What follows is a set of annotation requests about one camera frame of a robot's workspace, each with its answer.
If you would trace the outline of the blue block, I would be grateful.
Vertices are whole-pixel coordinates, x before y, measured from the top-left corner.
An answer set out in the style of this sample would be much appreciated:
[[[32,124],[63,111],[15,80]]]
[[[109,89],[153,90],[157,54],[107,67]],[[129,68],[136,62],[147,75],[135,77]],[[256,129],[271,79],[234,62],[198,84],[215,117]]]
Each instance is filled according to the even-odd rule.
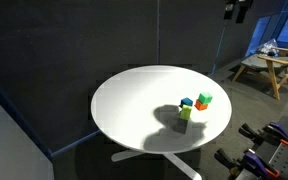
[[[183,105],[187,105],[187,106],[192,106],[193,105],[193,101],[191,99],[189,99],[188,97],[181,99],[180,102],[180,107],[182,107]]]

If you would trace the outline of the green block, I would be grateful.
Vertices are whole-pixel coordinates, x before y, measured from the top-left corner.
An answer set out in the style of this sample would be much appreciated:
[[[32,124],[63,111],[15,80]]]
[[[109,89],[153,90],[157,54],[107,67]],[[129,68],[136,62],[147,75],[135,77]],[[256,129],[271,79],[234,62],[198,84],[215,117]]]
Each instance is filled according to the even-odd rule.
[[[209,104],[212,101],[213,96],[208,93],[208,92],[202,92],[199,97],[198,100],[202,103],[202,104]]]

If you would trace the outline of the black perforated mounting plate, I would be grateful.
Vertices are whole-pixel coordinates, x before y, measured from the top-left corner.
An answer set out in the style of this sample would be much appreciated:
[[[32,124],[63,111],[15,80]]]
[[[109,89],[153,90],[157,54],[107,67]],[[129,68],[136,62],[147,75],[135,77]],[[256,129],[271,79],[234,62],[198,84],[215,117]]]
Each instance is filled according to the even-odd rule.
[[[278,121],[288,134],[288,116],[282,116]],[[235,180],[288,180],[288,146],[280,143],[277,146],[264,142],[256,150],[256,155],[260,156],[267,164],[278,171],[277,175],[267,174],[256,176],[254,173],[243,169]]]

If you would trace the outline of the lime yellow-green block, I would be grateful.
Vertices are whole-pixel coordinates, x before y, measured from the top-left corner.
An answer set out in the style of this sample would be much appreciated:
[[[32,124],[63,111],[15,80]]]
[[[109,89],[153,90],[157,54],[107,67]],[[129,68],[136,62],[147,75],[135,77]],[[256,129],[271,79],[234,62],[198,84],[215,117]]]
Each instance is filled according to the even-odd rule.
[[[190,115],[191,115],[191,110],[192,110],[191,106],[183,105],[179,116],[182,119],[189,120],[190,119]]]

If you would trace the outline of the plastic bag on chair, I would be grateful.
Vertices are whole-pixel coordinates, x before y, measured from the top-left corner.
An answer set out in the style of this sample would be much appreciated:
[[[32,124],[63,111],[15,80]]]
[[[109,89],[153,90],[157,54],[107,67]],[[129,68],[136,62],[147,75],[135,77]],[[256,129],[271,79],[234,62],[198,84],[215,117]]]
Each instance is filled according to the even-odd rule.
[[[277,57],[279,55],[279,51],[277,50],[277,42],[275,39],[271,39],[264,44],[261,44],[257,47],[256,53],[257,54],[264,54],[267,56]]]

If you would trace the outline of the purple spring clamp upper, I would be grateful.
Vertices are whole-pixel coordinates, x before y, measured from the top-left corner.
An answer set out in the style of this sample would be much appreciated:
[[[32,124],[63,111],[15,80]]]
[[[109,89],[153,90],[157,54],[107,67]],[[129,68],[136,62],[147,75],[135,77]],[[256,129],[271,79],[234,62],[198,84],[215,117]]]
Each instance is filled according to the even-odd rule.
[[[238,132],[257,145],[261,145],[266,141],[272,145],[284,144],[288,146],[288,133],[276,122],[269,122],[258,132],[253,131],[246,123],[244,123],[239,128]]]

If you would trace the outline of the round white table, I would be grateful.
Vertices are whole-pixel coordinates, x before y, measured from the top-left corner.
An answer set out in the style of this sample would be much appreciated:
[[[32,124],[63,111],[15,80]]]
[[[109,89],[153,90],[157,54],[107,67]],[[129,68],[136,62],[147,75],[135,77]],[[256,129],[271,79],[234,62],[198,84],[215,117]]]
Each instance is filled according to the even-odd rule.
[[[208,92],[213,99],[205,110],[194,108],[185,134],[175,131],[181,99],[196,100]],[[132,68],[114,75],[95,91],[90,105],[100,131],[124,150],[114,162],[141,154],[166,157],[192,180],[202,176],[178,155],[195,150],[227,127],[232,106],[227,93],[209,77],[167,65]]]

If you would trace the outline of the purple spring clamp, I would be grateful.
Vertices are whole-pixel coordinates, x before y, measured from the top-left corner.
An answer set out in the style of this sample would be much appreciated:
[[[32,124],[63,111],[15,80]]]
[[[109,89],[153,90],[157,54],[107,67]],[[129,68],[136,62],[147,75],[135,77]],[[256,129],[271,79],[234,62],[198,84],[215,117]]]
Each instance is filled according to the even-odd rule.
[[[229,170],[233,178],[237,178],[243,170],[248,170],[263,180],[274,180],[280,177],[280,171],[266,163],[252,149],[246,150],[242,159],[231,159],[220,148],[214,154],[214,158]]]
[[[266,141],[272,145],[284,144],[288,146],[288,133],[276,122],[269,122],[258,132],[253,131],[246,123],[244,123],[239,128],[238,132],[257,145],[261,145]]]

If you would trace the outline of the orange block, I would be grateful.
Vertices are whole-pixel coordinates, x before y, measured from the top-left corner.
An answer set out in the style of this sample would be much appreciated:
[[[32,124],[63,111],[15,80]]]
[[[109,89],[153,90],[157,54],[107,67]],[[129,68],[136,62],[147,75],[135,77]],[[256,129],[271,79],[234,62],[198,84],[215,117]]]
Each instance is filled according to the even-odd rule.
[[[194,105],[198,110],[205,110],[208,107],[208,104],[202,104],[198,99],[196,100],[196,103]]]

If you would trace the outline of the purple spring clamp lower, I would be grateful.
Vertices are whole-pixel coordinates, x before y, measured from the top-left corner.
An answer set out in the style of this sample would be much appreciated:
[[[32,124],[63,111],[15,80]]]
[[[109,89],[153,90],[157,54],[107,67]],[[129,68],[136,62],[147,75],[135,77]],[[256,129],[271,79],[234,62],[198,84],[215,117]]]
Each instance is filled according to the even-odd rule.
[[[243,170],[248,170],[263,180],[274,180],[280,177],[280,171],[266,163],[252,149],[246,150],[242,159],[231,159],[220,148],[214,154],[214,158],[229,170],[233,178],[237,178]]]

